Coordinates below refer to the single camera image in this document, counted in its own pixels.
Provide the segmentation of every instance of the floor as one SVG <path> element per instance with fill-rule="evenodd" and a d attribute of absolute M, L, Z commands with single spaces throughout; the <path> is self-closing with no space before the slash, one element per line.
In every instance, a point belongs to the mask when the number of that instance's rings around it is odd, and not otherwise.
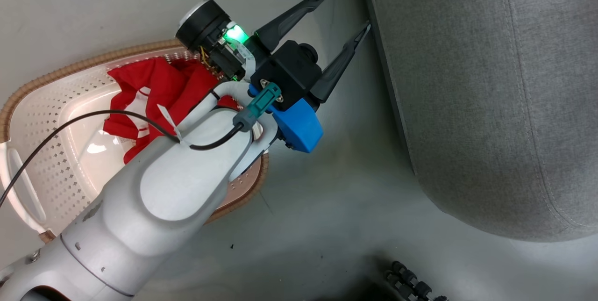
<path fill-rule="evenodd" d="M 82 58 L 172 37 L 197 1 L 0 0 L 0 100 Z M 254 30 L 299 0 L 216 1 Z M 325 66 L 366 18 L 363 0 L 327 0 L 288 37 L 311 43 Z M 511 241 L 428 201 L 397 141 L 371 38 L 318 116 L 316 151 L 273 146 L 260 195 L 205 226 L 136 301 L 351 300 L 393 259 L 453 300 L 596 299 L 598 236 Z M 40 245 L 8 206 L 0 221 L 0 266 Z"/>

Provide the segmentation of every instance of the gray upholstered furniture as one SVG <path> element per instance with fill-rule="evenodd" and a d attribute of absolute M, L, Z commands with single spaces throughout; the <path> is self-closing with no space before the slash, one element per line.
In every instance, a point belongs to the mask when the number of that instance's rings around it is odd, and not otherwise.
<path fill-rule="evenodd" d="M 596 233 L 598 0 L 369 3 L 429 198 L 504 237 Z"/>

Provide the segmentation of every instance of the laundry basket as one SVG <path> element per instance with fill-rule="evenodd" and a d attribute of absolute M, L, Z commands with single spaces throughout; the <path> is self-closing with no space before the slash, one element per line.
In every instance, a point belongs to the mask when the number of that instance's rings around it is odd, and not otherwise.
<path fill-rule="evenodd" d="M 195 59 L 178 41 L 139 45 L 84 60 L 19 88 L 0 113 L 0 179 L 6 188 L 31 152 L 68 120 L 110 108 L 120 92 L 107 71 L 139 60 L 164 57 L 168 62 Z M 104 116 L 92 116 L 58 133 L 34 157 L 8 200 L 32 229 L 49 242 L 100 193 L 123 166 L 132 141 L 102 130 Z M 268 168 L 264 154 L 228 186 L 218 218 L 245 204 L 260 188 Z"/>

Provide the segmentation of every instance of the red cloth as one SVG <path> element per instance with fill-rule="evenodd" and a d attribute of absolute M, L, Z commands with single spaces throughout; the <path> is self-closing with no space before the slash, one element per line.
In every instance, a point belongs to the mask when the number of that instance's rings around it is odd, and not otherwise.
<path fill-rule="evenodd" d="M 132 103 L 137 91 L 150 89 L 145 107 L 145 116 L 154 120 L 172 134 L 174 130 L 162 116 L 158 105 L 168 109 L 175 124 L 179 124 L 191 108 L 218 84 L 218 80 L 196 60 L 175 60 L 169 64 L 166 59 L 152 58 L 128 64 L 108 73 L 118 83 L 121 93 L 113 97 L 110 109 L 124 111 Z M 218 105 L 237 110 L 237 102 L 230 96 L 222 97 Z M 156 137 L 160 131 L 149 126 L 149 135 L 139 137 L 139 130 L 128 116 L 110 115 L 103 130 L 111 135 L 136 141 L 135 146 L 124 155 L 125 164 L 134 158 Z"/>

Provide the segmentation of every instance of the white zip tie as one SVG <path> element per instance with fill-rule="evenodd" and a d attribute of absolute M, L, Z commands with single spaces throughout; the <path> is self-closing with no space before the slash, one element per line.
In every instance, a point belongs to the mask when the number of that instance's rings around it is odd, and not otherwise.
<path fill-rule="evenodd" d="M 186 141 L 183 140 L 183 137 L 181 135 L 181 131 L 179 131 L 179 129 L 177 128 L 177 125 L 172 120 L 171 114 L 169 114 L 169 112 L 166 109 L 166 107 L 164 107 L 162 105 L 158 105 L 158 109 L 160 110 L 160 112 L 162 113 L 162 115 L 164 115 L 164 118 L 166 118 L 166 120 L 168 121 L 168 123 L 171 124 L 172 128 L 175 130 L 175 134 L 177 135 L 177 137 L 179 139 L 179 144 L 182 144 L 184 146 L 189 146 L 189 144 Z"/>
<path fill-rule="evenodd" d="M 256 58 L 251 51 L 243 45 L 243 43 L 233 39 L 237 46 L 237 51 L 241 54 L 241 57 L 245 59 L 245 77 L 243 80 L 250 82 L 250 78 L 256 73 Z"/>

